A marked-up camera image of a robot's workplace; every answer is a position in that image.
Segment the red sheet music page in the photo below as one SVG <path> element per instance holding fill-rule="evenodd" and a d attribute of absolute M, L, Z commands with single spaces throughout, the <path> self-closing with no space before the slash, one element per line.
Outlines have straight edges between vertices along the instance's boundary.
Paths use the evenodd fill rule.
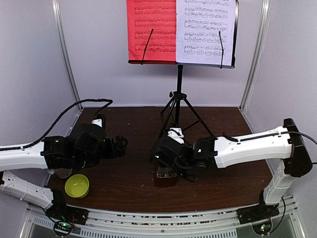
<path fill-rule="evenodd" d="M 176 62 L 176 1 L 128 0 L 130 62 Z"/>

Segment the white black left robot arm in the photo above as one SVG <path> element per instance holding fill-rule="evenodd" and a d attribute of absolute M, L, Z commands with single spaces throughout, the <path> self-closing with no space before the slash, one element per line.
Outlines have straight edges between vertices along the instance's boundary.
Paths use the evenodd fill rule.
<path fill-rule="evenodd" d="M 30 183 L 12 171 L 32 168 L 78 172 L 96 166 L 101 159 L 125 156 L 127 145 L 128 140 L 123 136 L 108 138 L 104 126 L 84 123 L 67 137 L 49 136 L 35 144 L 1 148 L 0 189 L 44 209 L 51 208 L 60 220 L 67 220 L 71 209 L 65 205 L 63 192 Z"/>

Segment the brown wooden metronome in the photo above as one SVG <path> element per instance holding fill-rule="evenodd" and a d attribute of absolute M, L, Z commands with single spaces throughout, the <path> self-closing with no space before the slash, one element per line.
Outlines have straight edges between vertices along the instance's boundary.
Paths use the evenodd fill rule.
<path fill-rule="evenodd" d="M 161 188 L 176 186 L 177 173 L 175 173 L 171 168 L 155 164 L 153 169 L 153 183 L 154 187 Z"/>

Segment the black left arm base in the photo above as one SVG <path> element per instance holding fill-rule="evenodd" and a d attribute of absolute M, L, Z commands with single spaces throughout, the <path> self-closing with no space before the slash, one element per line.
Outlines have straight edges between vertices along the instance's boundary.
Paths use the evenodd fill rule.
<path fill-rule="evenodd" d="M 53 205 L 46 210 L 46 215 L 57 220 L 85 225 L 89 215 L 89 211 L 87 209 L 72 207 L 68 205 Z"/>

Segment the black perforated music stand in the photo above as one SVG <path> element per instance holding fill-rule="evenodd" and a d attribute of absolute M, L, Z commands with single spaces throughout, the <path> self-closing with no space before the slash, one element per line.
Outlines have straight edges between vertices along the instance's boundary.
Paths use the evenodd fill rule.
<path fill-rule="evenodd" d="M 130 64 L 175 64 L 178 68 L 178 75 L 177 75 L 177 89 L 174 92 L 170 93 L 170 100 L 162 110 L 163 114 L 166 114 L 166 120 L 171 120 L 175 124 L 179 123 L 179 116 L 180 116 L 180 105 L 181 103 L 189 104 L 186 94 L 182 93 L 182 74 L 183 74 L 183 67 L 185 64 L 178 64 L 177 62 L 162 62 L 162 61 L 151 61 L 146 63 L 138 63 L 138 62 L 130 62 Z"/>

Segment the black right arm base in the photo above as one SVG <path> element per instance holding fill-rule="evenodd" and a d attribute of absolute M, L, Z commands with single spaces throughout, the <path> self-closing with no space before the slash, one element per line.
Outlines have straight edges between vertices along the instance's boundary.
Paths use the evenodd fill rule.
<path fill-rule="evenodd" d="M 247 224 L 279 215 L 278 203 L 267 205 L 262 199 L 259 204 L 237 210 L 239 223 Z"/>

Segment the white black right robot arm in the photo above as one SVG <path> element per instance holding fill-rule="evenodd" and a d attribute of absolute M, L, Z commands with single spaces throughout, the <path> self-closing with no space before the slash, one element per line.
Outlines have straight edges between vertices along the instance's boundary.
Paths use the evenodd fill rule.
<path fill-rule="evenodd" d="M 264 219 L 273 211 L 296 178 L 308 174 L 313 163 L 294 120 L 285 119 L 274 129 L 231 137 L 205 137 L 189 144 L 182 129 L 171 127 L 150 152 L 150 161 L 167 168 L 188 181 L 195 182 L 199 171 L 224 169 L 236 164 L 279 159 L 277 172 L 263 190 L 262 202 L 254 207 L 254 215 Z"/>

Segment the white sheet music page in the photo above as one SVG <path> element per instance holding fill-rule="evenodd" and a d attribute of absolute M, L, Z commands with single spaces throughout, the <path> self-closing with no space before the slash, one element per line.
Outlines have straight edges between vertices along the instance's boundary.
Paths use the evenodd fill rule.
<path fill-rule="evenodd" d="M 176 62 L 234 68 L 238 14 L 236 0 L 178 0 Z"/>

